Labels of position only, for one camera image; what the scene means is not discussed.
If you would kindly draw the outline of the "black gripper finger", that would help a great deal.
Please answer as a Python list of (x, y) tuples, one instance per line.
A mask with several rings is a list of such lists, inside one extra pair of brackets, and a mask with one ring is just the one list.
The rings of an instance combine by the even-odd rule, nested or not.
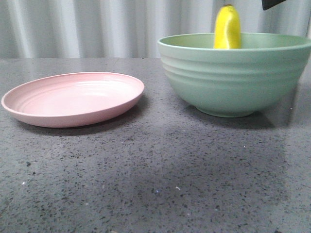
[(262, 4), (263, 10), (268, 10), (284, 1), (285, 0), (261, 0), (261, 4)]

